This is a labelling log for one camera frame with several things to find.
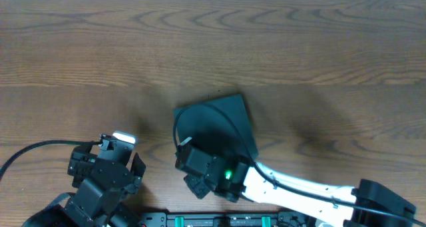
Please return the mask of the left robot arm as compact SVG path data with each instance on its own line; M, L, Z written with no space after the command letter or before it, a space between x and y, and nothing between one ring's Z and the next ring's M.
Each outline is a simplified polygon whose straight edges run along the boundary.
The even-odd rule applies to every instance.
M139 155L131 158L135 137L114 132L103 134L100 152L92 144L80 144L71 153L67 174L75 193L57 196L24 226L139 226L140 220L122 201L140 188L146 165Z

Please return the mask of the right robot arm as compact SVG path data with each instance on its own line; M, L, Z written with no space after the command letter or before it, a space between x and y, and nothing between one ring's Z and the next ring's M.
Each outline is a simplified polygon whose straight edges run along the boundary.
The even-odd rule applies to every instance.
M362 179L357 187L327 185L276 172L245 156L221 156L191 144L176 150L175 167L187 174L198 198L213 192L231 202L273 204L331 226L424 225L415 219L412 203L372 180Z

